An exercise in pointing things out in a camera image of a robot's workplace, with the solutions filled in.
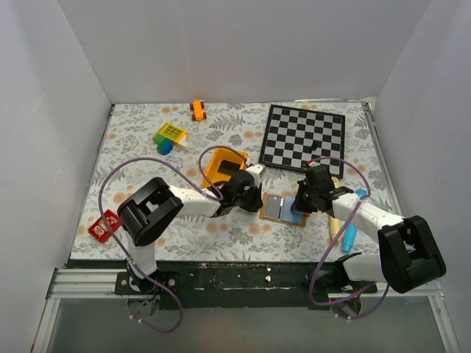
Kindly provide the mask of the dark credit card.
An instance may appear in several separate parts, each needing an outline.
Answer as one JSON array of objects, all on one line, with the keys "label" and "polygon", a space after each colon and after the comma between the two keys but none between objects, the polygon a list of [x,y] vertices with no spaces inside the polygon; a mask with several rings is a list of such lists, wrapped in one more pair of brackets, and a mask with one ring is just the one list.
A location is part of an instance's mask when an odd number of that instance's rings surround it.
[{"label": "dark credit card", "polygon": [[280,219],[283,210],[284,197],[274,194],[268,194],[264,216],[271,219]]},{"label": "dark credit card", "polygon": [[219,164],[217,172],[220,174],[227,175],[227,176],[232,176],[234,175],[234,173],[240,170],[241,166],[243,165],[244,165],[243,163],[236,163],[229,160],[222,160]]}]

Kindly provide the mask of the tan leather card holder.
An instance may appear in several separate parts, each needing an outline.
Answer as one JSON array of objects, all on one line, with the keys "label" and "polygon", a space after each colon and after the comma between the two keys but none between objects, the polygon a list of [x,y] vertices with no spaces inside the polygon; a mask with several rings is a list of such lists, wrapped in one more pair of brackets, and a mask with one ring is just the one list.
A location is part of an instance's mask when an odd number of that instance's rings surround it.
[{"label": "tan leather card holder", "polygon": [[283,210],[281,213],[280,219],[271,219],[271,218],[266,218],[264,216],[264,211],[265,211],[265,205],[266,205],[266,198],[268,194],[274,194],[274,193],[264,193],[262,197],[262,202],[263,206],[259,212],[259,218],[262,220],[266,221],[273,221],[281,224],[288,224],[292,225],[295,227],[305,227],[306,221],[308,218],[308,214],[306,213],[301,213],[300,211],[295,211],[294,210],[294,197],[290,196],[283,196],[284,197],[284,203],[283,203]]}]

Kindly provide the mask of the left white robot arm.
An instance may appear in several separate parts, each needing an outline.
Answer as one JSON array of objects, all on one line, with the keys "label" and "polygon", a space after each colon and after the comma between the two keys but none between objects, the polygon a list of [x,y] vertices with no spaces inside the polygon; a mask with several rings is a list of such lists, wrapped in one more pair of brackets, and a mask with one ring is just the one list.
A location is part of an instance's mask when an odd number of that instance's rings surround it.
[{"label": "left white robot arm", "polygon": [[216,192],[167,185],[155,177],[118,207],[121,226],[130,242],[131,285],[142,294],[151,293],[157,284],[155,241],[177,216],[201,215],[216,218],[230,213],[234,207],[256,212],[263,206],[261,177],[265,167],[254,164],[239,170],[219,189],[223,199],[212,200]]}]

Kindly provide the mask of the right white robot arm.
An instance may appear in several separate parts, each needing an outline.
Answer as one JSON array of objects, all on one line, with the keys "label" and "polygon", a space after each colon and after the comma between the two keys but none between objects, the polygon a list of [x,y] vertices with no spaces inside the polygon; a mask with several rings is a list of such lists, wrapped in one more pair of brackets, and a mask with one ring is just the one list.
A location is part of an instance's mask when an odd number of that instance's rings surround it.
[{"label": "right white robot arm", "polygon": [[294,210],[322,212],[354,226],[377,241],[377,255],[349,254],[335,261],[334,286],[350,292],[359,282],[383,282],[406,293],[446,274],[446,265],[428,222],[388,213],[347,187],[336,187],[326,165],[313,161],[298,182]]}]

